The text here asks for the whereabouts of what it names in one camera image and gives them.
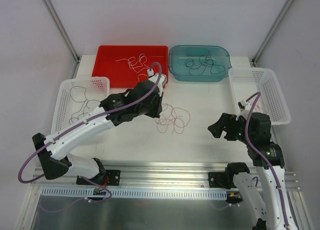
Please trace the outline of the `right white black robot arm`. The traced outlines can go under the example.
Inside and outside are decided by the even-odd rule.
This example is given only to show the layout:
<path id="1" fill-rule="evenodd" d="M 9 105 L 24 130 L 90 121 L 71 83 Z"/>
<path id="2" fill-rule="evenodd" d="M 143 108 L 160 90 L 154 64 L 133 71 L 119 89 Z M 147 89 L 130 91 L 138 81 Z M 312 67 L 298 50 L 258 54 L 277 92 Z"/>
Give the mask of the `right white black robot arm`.
<path id="1" fill-rule="evenodd" d="M 246 145 L 263 194 L 254 186 L 253 176 L 244 162 L 229 163 L 223 172 L 209 172 L 210 187 L 237 188 L 249 208 L 253 229 L 297 229 L 286 192 L 283 152 L 271 140 L 269 116 L 254 112 L 250 119 L 245 119 L 222 113 L 207 129 L 214 138 L 225 132 L 227 141 Z"/>

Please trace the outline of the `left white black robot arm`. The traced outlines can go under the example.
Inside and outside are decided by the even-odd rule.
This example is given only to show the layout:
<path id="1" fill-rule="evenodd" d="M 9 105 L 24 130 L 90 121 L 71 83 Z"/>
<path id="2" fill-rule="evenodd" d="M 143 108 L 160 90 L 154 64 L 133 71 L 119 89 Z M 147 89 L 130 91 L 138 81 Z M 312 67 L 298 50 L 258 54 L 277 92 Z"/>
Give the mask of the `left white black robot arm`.
<path id="1" fill-rule="evenodd" d="M 162 111 L 162 98 L 162 84 L 150 80 L 139 82 L 123 93 L 109 95 L 93 111 L 62 133 L 34 135 L 32 140 L 39 151 L 44 177 L 54 180 L 64 175 L 75 175 L 78 185 L 85 185 L 86 180 L 93 184 L 104 184 L 107 170 L 102 162 L 98 158 L 75 156 L 71 151 L 86 140 L 141 115 L 158 118 Z"/>

